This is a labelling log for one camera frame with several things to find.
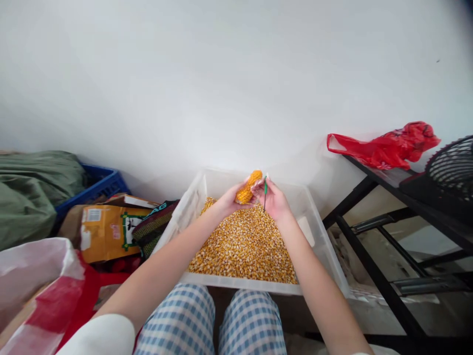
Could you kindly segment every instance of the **white sleeve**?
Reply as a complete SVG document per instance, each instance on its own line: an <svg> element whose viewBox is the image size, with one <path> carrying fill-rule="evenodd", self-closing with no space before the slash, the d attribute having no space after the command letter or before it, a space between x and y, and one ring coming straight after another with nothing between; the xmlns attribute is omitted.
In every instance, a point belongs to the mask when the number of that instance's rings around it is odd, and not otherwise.
<svg viewBox="0 0 473 355"><path fill-rule="evenodd" d="M85 323L57 355L131 355L134 345L132 322L125 316L108 314Z"/></svg>

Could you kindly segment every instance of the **dried corn kernels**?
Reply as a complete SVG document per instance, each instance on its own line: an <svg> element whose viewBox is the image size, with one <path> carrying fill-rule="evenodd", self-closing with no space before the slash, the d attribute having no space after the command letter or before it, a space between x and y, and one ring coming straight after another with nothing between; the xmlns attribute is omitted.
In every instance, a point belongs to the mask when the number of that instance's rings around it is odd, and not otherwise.
<svg viewBox="0 0 473 355"><path fill-rule="evenodd" d="M251 187L263 178L263 173L261 170L255 170L251 173L250 178L248 179L245 187L236 193L235 202L240 205L245 205L251 201L253 193L251 192Z"/></svg>
<svg viewBox="0 0 473 355"><path fill-rule="evenodd" d="M215 202L207 198L202 213ZM297 284L281 234L261 205L224 219L192 259L188 271Z"/></svg>

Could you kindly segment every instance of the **white plastic bin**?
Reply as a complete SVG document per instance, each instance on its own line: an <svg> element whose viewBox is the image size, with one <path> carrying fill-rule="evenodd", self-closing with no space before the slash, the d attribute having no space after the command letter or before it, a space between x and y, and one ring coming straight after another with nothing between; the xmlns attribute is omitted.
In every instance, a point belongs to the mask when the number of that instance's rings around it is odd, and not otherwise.
<svg viewBox="0 0 473 355"><path fill-rule="evenodd" d="M154 248L153 253L162 248L172 238L176 237L201 214L207 197L218 199L231 186L243 181L245 178L245 174L235 172L225 172L213 169L204 169L200 171L194 181L192 181L184 196L182 196L181 201L172 214L168 227ZM278 181L276 183L286 195L289 206L291 207L296 219L303 216L307 218L310 230L315 240L315 247L313 248L314 254L325 266L332 279L340 287L344 296L349 297L350 288L348 282L340 267L340 263L337 260L334 248L329 240L324 225L322 224L319 212L315 207L309 190L302 185L289 185ZM287 295L302 295L301 287L299 285L188 272L184 273L180 282L204 284L208 286L244 288Z"/></svg>

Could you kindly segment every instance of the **corn cob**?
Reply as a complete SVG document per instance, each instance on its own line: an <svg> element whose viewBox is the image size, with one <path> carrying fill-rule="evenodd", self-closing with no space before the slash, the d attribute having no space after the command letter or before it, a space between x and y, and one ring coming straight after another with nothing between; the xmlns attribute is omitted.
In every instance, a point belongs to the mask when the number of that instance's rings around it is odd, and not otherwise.
<svg viewBox="0 0 473 355"><path fill-rule="evenodd" d="M253 197L251 187L255 184L255 182L261 180L262 178L263 173L261 172L261 170L255 170L254 172L252 172L250 175L250 179L248 179L248 182L246 183L245 187L236 193L235 202L239 203L240 205L246 205L247 203L249 203L251 201L251 198Z"/></svg>

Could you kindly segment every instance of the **hand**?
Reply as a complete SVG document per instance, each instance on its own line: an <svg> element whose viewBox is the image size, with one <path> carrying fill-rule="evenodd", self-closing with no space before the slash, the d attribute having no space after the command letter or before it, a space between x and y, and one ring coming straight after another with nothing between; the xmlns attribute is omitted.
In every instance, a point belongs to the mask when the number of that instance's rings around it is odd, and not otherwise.
<svg viewBox="0 0 473 355"><path fill-rule="evenodd" d="M235 186L231 187L212 206L212 207L215 206L216 209L222 212L224 214L224 218L228 217L235 211L249 209L249 208L254 207L254 203L256 202L256 198L254 196L251 198L250 205L240 205L235 202L235 197L237 196L237 192L245 187L246 183L248 182L248 179L249 177L247 177L245 181L240 182L236 184Z"/></svg>
<svg viewBox="0 0 473 355"><path fill-rule="evenodd" d="M266 177L266 184L268 184L268 193L266 194L266 211L268 214L276 222L284 215L292 214L286 196L284 196L284 193L272 182L270 177ZM251 192L262 205L265 204L264 179L259 180L255 186L251 188Z"/></svg>

